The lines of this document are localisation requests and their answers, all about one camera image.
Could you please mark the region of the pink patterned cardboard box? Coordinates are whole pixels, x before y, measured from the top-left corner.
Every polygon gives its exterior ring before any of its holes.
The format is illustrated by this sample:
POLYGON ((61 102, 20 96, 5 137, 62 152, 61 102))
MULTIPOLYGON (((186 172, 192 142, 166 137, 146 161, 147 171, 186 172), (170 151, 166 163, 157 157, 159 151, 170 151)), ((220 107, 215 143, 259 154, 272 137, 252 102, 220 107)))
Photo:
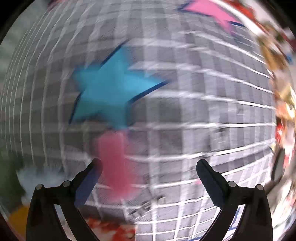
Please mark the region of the pink patterned cardboard box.
POLYGON ((28 205, 21 205, 8 217, 8 224, 18 240, 26 240, 28 205))

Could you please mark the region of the grey grid play mat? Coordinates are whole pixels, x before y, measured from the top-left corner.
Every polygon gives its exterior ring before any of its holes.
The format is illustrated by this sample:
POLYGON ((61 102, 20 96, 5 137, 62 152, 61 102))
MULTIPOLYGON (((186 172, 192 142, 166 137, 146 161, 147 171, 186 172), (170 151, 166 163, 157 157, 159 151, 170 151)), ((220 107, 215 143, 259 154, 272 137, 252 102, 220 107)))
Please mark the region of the grey grid play mat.
POLYGON ((33 3, 1 44, 1 143, 28 166, 72 178, 94 152, 101 122, 68 123, 78 96, 72 72, 103 61, 121 42, 132 70, 166 80, 133 104, 128 130, 138 196, 110 202, 100 181, 85 216, 137 225, 137 240, 200 239, 218 214, 196 174, 204 158, 227 180, 268 180, 275 108, 252 33, 225 32, 182 1, 33 3))

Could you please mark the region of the pink flat cloth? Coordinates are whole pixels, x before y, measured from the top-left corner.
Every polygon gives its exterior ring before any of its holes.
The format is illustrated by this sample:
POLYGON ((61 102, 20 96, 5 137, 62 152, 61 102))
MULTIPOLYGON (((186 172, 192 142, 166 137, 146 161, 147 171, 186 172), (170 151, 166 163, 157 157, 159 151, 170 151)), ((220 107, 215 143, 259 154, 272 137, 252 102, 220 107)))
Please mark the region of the pink flat cloth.
POLYGON ((137 165, 127 156, 130 143, 126 131, 106 131, 93 139, 95 156, 101 161, 103 180, 111 201, 131 200, 140 193, 135 184, 142 182, 137 165))

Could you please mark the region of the pink star mat patch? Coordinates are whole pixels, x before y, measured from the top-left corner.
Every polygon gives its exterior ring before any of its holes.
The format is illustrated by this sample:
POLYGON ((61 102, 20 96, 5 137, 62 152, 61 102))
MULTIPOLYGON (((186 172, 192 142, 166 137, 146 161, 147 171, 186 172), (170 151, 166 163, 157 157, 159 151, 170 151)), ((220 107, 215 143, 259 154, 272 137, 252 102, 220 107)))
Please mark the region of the pink star mat patch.
POLYGON ((226 32, 233 32, 233 25, 244 27, 244 25, 229 15, 216 3, 208 0, 189 1, 178 8, 179 11, 212 17, 226 32))

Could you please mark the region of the light blue fluffy cloth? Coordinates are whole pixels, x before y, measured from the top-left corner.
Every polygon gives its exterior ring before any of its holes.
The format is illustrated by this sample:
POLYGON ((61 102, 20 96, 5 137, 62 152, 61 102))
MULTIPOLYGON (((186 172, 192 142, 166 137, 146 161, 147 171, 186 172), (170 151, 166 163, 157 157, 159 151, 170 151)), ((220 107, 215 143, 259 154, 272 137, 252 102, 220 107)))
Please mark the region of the light blue fluffy cloth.
POLYGON ((24 199, 29 202, 35 187, 43 184, 45 187, 59 186, 67 179, 61 166, 49 166, 38 169, 34 166, 24 167, 16 173, 19 183, 25 191, 24 199))

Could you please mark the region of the blue star mat patch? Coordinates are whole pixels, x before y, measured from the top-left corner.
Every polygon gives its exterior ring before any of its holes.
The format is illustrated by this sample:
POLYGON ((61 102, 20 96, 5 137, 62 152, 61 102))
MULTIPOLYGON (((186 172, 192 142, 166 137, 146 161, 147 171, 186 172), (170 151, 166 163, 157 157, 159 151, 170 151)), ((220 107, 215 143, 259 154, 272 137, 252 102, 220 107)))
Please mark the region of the blue star mat patch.
POLYGON ((163 87, 168 82, 146 77, 142 71, 129 69, 125 44, 118 45, 101 63, 77 67, 73 80, 79 91, 69 123, 103 120, 114 130, 124 130, 131 122, 134 102, 163 87))

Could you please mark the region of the pink red printed bag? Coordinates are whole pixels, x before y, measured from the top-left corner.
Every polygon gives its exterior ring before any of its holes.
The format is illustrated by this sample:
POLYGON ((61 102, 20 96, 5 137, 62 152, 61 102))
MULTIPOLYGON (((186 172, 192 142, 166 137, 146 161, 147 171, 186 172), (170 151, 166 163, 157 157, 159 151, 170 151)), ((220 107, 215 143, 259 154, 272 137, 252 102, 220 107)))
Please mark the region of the pink red printed bag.
POLYGON ((135 241, 137 228, 135 225, 122 225, 115 222, 100 221, 87 218, 86 223, 100 241, 135 241))

